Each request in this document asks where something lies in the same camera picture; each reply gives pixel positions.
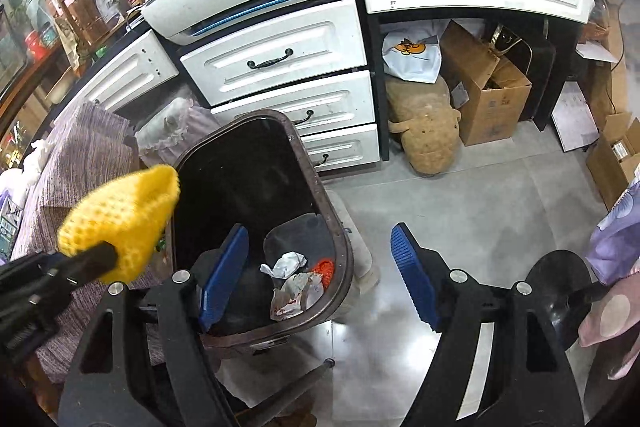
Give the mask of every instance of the black cable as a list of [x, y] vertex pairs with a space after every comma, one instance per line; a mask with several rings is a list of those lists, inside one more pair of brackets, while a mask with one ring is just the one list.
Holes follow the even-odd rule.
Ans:
[[625, 34], [623, 33], [622, 26], [620, 25], [620, 10], [622, 10], [622, 5], [625, 3], [625, 1], [626, 0], [622, 0], [620, 2], [620, 6], [618, 6], [618, 28], [620, 28], [620, 38], [622, 39], [622, 54], [616, 62], [616, 65], [611, 68], [612, 72], [620, 65], [620, 62], [622, 62], [622, 59], [625, 57]]
[[[618, 6], [618, 28], [620, 29], [620, 39], [622, 40], [622, 53], [620, 54], [620, 58], [616, 62], [616, 65], [611, 68], [611, 73], [615, 71], [615, 69], [620, 65], [620, 62], [622, 62], [622, 59], [625, 57], [625, 34], [622, 31], [622, 25], [620, 23], [620, 10], [622, 10], [622, 5], [625, 3], [625, 1], [626, 0], [620, 1], [620, 5]], [[613, 82], [611, 82], [611, 91], [613, 93]], [[618, 110], [616, 109], [616, 104], [613, 103], [612, 94], [609, 94], [609, 89], [607, 89], [607, 86], [604, 87], [604, 92], [607, 94], [607, 98], [611, 103], [613, 114], [617, 114]]]

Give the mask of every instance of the drawer handle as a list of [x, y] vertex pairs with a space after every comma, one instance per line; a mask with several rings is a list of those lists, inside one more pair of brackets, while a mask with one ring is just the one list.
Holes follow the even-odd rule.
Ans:
[[249, 66], [252, 70], [259, 70], [260, 68], [268, 68], [269, 66], [273, 66], [278, 62], [282, 62], [285, 58], [288, 58], [291, 55], [293, 55], [293, 50], [291, 48], [287, 48], [286, 50], [284, 50], [284, 57], [265, 60], [264, 62], [258, 64], [257, 66], [255, 65], [254, 61], [249, 60], [249, 62], [247, 62], [247, 66]]
[[293, 125], [298, 125], [298, 124], [300, 124], [300, 123], [305, 123], [306, 121], [311, 120], [311, 117], [312, 117], [313, 115], [314, 115], [313, 110], [309, 109], [309, 110], [306, 112], [306, 118], [305, 118], [304, 120], [296, 120], [295, 122], [292, 122], [292, 123], [293, 123]]
[[323, 158], [323, 160], [321, 162], [314, 163], [314, 167], [319, 167], [321, 165], [324, 165], [326, 163], [326, 161], [329, 159], [329, 155], [328, 154], [323, 154], [322, 158]]

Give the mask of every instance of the crumpled paper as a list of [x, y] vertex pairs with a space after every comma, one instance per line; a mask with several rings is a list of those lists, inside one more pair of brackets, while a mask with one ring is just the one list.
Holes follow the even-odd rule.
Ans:
[[301, 253], [287, 252], [273, 265], [273, 270], [267, 264], [260, 265], [260, 271], [270, 275], [274, 279], [288, 279], [298, 268], [305, 266], [306, 257]]
[[271, 320], [283, 321], [300, 315], [322, 297], [322, 276], [317, 273], [297, 273], [289, 277], [280, 290], [273, 291]]

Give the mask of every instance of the cardboard box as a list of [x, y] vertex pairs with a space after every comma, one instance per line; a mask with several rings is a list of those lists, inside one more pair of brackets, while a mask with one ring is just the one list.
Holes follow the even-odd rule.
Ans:
[[628, 103], [619, 10], [619, 6], [609, 5], [609, 35], [602, 45], [614, 57], [621, 57], [620, 63], [616, 66], [615, 63], [588, 60], [586, 77], [578, 82], [600, 131], [604, 130], [612, 116], [626, 114]]
[[468, 96], [462, 105], [454, 96], [454, 107], [462, 114], [463, 143], [475, 145], [511, 137], [531, 90], [527, 77], [508, 58], [498, 57], [454, 21], [440, 39], [440, 50], [440, 74], [449, 90], [459, 93], [464, 87]]
[[[591, 171], [591, 176], [609, 210], [634, 179], [634, 172], [640, 165], [640, 122], [638, 118], [634, 119], [629, 128], [627, 127], [628, 117], [626, 121], [622, 115], [620, 118], [610, 120], [607, 123], [607, 128], [600, 133], [596, 147], [587, 158], [587, 166]], [[613, 151], [613, 146], [620, 141], [628, 152], [628, 156], [622, 161], [618, 161]]]

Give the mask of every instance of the yellow sponge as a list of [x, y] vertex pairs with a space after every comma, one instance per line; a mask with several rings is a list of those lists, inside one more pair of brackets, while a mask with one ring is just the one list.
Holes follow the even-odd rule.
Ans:
[[178, 201], [178, 173], [169, 165], [108, 182], [69, 212], [58, 230], [58, 249], [68, 257], [106, 241], [118, 263], [100, 280], [131, 282], [148, 264]]

